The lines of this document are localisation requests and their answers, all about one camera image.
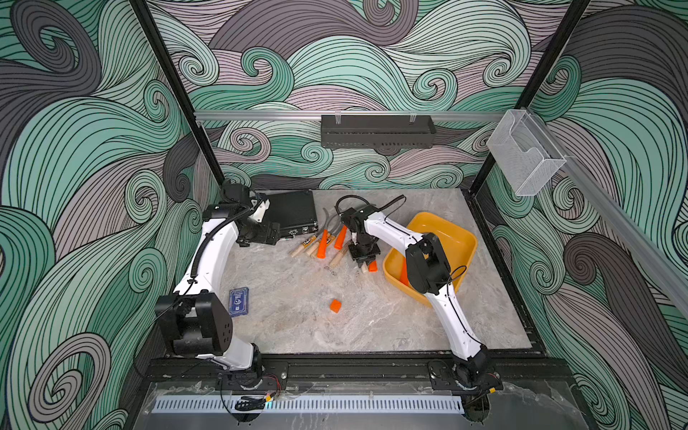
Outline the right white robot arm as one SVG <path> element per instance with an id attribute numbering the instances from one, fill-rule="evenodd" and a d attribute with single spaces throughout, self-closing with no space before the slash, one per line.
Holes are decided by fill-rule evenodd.
<path id="1" fill-rule="evenodd" d="M 397 202 L 403 204 L 406 196 L 399 195 L 381 207 L 360 195 L 344 195 L 335 202 L 337 215 L 351 232 L 349 254 L 359 268 L 369 268 L 380 254 L 380 241 L 401 253 L 410 286 L 429 301 L 444 328 L 458 387 L 469 393 L 486 391 L 488 349 L 471 329 L 456 297 L 453 281 L 460 273 L 451 268 L 437 235 L 417 233 L 390 219 L 385 211 Z"/>

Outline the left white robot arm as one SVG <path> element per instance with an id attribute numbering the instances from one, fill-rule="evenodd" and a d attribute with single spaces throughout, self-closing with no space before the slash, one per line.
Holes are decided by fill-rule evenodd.
<path id="1" fill-rule="evenodd" d="M 270 206 L 266 194 L 227 181 L 220 188 L 220 202 L 202 212 L 201 238 L 190 265 L 173 291 L 154 306 L 154 322 L 170 356 L 208 361 L 247 378 L 263 377 L 261 352 L 236 335 L 228 306 L 217 292 L 236 244 L 274 245 L 279 240 L 279 224 L 266 218 Z"/>

